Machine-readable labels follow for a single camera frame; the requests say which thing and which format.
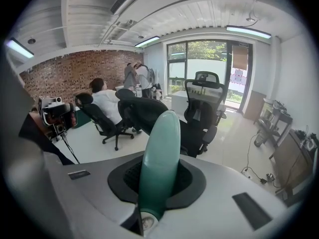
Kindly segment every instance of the person in white shirt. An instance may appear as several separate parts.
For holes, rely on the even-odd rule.
[[[148,81],[148,70],[140,61],[134,66],[142,87],[142,97],[152,98],[152,84]]]
[[[96,104],[101,111],[109,118],[115,125],[122,121],[122,117],[118,109],[118,99],[115,96],[114,90],[108,90],[106,82],[101,78],[95,78],[90,83],[92,89],[93,104]]]

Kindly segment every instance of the brick wall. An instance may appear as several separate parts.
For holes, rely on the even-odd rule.
[[[124,68],[137,60],[143,62],[142,53],[83,51],[47,60],[20,76],[25,82],[24,88],[36,101],[39,95],[50,95],[73,103],[75,94],[91,93],[89,84],[94,78],[104,79],[108,89],[122,85]]]

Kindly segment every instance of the tree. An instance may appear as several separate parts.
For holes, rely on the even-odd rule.
[[[169,59],[186,58],[186,43],[169,46],[169,56]],[[226,43],[216,41],[190,41],[187,47],[187,58],[226,61]]]

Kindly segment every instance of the fluorescent light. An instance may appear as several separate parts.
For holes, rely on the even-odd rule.
[[[254,30],[251,28],[247,28],[244,26],[231,26],[231,25],[227,25],[226,26],[226,30],[227,31],[233,31],[233,32],[239,32],[239,33],[246,33],[246,34],[253,34],[256,36],[260,36],[266,39],[269,39],[271,37],[271,34],[268,34],[266,32],[262,32],[262,31],[258,31],[258,30]]]
[[[141,47],[141,46],[143,46],[145,44],[148,44],[148,43],[153,42],[153,41],[158,40],[158,39],[159,39],[158,36],[151,37],[150,39],[147,39],[147,40],[145,40],[143,42],[138,43],[137,45],[135,45],[135,47],[139,48],[139,47]]]
[[[174,56],[174,55],[182,55],[182,54],[185,54],[185,52],[173,53],[172,56]]]
[[[31,51],[25,48],[21,43],[19,43],[14,38],[11,38],[10,41],[6,43],[6,45],[12,50],[15,50],[16,52],[20,53],[21,55],[27,58],[32,58],[34,56],[34,54]]]

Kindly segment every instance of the white shirt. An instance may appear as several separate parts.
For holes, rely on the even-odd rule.
[[[101,111],[109,118],[115,125],[122,120],[118,109],[118,99],[115,96],[114,90],[101,90],[93,93],[93,104],[96,104]]]
[[[136,69],[136,73],[139,76],[142,90],[152,87],[152,84],[148,81],[148,70],[145,66],[141,66],[140,68]]]

